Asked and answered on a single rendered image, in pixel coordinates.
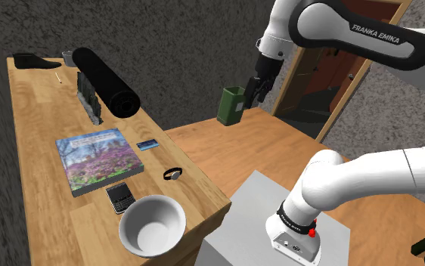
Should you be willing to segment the black shoe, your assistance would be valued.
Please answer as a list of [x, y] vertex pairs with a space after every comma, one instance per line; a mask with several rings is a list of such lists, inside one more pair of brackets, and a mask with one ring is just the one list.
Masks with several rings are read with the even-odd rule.
[[19, 70], [26, 69], [54, 69], [61, 66], [61, 63], [45, 60], [33, 53], [13, 54], [14, 65]]

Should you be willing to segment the green bin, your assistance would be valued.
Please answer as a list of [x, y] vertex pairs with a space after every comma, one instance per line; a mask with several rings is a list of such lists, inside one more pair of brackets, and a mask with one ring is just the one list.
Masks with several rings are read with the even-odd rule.
[[239, 123], [244, 111], [244, 89], [240, 86], [223, 89], [217, 120], [225, 126]]

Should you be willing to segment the black keypad phone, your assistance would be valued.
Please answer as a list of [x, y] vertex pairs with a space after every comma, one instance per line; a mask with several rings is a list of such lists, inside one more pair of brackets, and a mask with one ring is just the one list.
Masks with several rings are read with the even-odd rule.
[[108, 187], [106, 193], [116, 214], [124, 213], [135, 202], [135, 198], [125, 182]]

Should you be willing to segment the wooden door with frame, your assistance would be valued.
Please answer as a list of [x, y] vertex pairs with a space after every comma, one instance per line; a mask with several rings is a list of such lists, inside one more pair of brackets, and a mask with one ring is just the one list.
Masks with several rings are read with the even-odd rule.
[[[412, 0], [340, 0], [350, 11], [396, 24]], [[296, 49], [279, 95], [270, 111], [309, 137], [322, 141], [363, 80], [369, 60], [335, 48]]]

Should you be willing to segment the book with flower picture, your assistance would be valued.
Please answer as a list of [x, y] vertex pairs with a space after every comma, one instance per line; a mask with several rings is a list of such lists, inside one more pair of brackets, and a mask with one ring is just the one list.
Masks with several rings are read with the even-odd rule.
[[55, 141], [74, 197], [144, 171], [144, 163], [117, 128]]

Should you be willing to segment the grey robot stand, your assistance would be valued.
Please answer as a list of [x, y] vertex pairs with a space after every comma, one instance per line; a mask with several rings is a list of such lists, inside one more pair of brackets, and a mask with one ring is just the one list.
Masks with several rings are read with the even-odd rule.
[[[275, 250], [265, 230], [289, 191], [254, 171], [231, 197], [221, 226], [206, 236], [194, 266], [301, 266]], [[317, 217], [318, 266], [349, 266], [350, 229], [325, 213]]]

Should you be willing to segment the black wristwatch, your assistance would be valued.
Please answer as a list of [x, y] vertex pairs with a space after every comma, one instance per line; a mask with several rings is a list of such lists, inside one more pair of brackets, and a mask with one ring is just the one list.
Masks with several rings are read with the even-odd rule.
[[168, 170], [166, 170], [163, 173], [163, 179], [164, 180], [177, 180], [182, 175], [183, 169], [180, 167], [173, 167]]

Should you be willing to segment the dark green rack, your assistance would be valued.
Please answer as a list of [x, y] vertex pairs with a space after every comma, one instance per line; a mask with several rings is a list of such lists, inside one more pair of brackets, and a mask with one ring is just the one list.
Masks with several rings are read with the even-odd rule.
[[101, 118], [101, 105], [95, 94], [95, 88], [85, 74], [81, 72], [77, 73], [77, 97], [92, 123], [94, 125], [100, 125], [103, 122]]

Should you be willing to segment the black rolled mat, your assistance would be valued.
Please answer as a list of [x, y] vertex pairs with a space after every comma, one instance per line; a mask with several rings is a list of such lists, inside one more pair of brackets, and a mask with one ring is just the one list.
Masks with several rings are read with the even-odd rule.
[[91, 49], [77, 48], [73, 62], [115, 117], [129, 118], [139, 111], [140, 97]]

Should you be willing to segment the wooden table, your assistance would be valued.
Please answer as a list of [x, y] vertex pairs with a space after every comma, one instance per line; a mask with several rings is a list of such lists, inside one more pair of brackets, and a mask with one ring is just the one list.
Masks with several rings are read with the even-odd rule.
[[[72, 196], [55, 145], [97, 131], [76, 96], [76, 69], [19, 70], [12, 58], [7, 64], [31, 265], [194, 266], [203, 238], [231, 207], [227, 196], [146, 112], [128, 119], [104, 112], [101, 128], [118, 128], [130, 146], [149, 139], [159, 143], [138, 152], [144, 171], [126, 179], [133, 196], [169, 196], [186, 214], [185, 234], [172, 251], [156, 258], [133, 255], [120, 242], [121, 217], [104, 189]], [[182, 175], [164, 180], [173, 167], [182, 168]]]

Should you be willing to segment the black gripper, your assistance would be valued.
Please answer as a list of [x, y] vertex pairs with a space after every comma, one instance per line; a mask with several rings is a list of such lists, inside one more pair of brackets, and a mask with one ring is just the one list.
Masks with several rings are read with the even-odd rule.
[[263, 82], [259, 87], [259, 94], [257, 101], [262, 103], [265, 100], [267, 93], [272, 89], [272, 83], [276, 80], [281, 67], [283, 66], [284, 60], [276, 60], [270, 57], [260, 54], [256, 61], [255, 71], [256, 75], [250, 77], [246, 89], [244, 91], [244, 108], [249, 109], [252, 106], [256, 89], [259, 87], [259, 83]]

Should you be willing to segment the blue card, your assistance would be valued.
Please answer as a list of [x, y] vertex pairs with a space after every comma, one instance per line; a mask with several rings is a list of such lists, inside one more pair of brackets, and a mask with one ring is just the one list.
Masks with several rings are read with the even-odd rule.
[[138, 147], [140, 151], [145, 151], [145, 150], [152, 149], [154, 147], [158, 147], [159, 143], [155, 139], [150, 139], [147, 141], [139, 142], [136, 144], [136, 146]]

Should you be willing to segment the white bowl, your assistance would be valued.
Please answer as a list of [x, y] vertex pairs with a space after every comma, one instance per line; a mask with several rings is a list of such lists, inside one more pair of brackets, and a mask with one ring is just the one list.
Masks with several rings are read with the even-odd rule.
[[119, 223], [119, 238], [132, 254], [155, 258], [180, 242], [186, 229], [186, 215], [171, 197], [150, 195], [131, 204]]

